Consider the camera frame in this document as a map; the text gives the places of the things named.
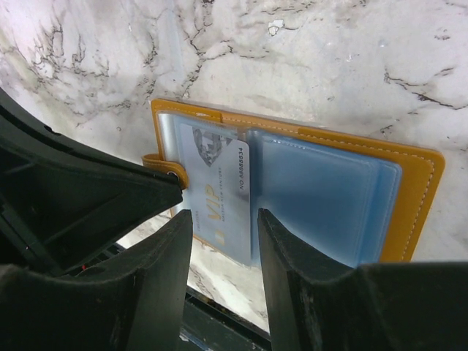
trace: card holder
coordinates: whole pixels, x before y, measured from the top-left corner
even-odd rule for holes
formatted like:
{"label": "card holder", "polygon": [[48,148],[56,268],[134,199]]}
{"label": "card holder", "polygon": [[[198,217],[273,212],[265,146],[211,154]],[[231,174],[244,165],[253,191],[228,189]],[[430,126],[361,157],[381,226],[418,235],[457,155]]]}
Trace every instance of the card holder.
{"label": "card holder", "polygon": [[[250,147],[250,260],[199,234],[207,244],[257,265],[255,219],[264,207],[303,240],[347,265],[410,260],[442,176],[440,153],[167,100],[151,106],[160,160],[181,160],[174,116],[218,128]],[[175,211],[188,208],[184,202]]]}

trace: leather strap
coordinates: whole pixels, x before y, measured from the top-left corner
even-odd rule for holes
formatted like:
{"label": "leather strap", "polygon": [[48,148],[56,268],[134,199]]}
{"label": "leather strap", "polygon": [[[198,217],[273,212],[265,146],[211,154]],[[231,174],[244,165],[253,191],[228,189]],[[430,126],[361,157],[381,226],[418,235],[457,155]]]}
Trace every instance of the leather strap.
{"label": "leather strap", "polygon": [[179,163],[163,161],[160,159],[159,154],[148,154],[143,156],[141,159],[143,160],[143,166],[145,167],[177,176],[182,189],[187,189],[189,186],[189,176]]}

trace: printed serial number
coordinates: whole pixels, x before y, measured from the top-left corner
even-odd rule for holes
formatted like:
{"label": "printed serial number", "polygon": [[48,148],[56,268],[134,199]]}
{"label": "printed serial number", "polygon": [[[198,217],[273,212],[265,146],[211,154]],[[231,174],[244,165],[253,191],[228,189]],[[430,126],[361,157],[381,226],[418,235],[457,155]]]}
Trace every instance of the printed serial number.
{"label": "printed serial number", "polygon": [[239,148],[239,189],[244,190],[244,152]]}

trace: white card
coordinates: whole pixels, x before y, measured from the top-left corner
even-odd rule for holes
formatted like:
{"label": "white card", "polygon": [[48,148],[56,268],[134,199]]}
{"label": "white card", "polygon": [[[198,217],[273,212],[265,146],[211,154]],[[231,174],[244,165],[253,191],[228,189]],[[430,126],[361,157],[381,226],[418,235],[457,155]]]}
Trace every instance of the white card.
{"label": "white card", "polygon": [[219,128],[180,124],[194,234],[244,265],[251,263],[249,146]]}

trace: marble surface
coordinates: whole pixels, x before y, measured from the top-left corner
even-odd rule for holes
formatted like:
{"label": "marble surface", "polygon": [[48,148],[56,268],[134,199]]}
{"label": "marble surface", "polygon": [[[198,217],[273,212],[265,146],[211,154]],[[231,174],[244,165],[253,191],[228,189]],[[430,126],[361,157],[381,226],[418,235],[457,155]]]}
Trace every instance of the marble surface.
{"label": "marble surface", "polygon": [[[435,148],[447,166],[413,259],[466,260],[467,32],[466,0],[1,0],[0,86],[133,162],[156,150],[155,97]],[[268,328],[258,270],[195,242],[189,284]]]}

